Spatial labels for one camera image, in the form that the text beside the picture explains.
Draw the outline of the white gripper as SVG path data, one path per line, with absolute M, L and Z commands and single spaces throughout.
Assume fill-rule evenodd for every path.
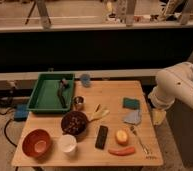
M 150 99 L 153 106 L 157 109 L 152 110 L 153 124 L 161 125 L 166 117 L 166 111 L 175 102 L 175 98 L 165 93 L 159 86 L 155 86 L 149 93 L 148 98 Z

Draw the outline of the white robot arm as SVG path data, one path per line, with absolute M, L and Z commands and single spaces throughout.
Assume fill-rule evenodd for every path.
M 153 124 L 160 125 L 167 110 L 178 99 L 193 109 L 193 63 L 182 62 L 156 73 L 156 86 L 149 93 L 154 108 Z

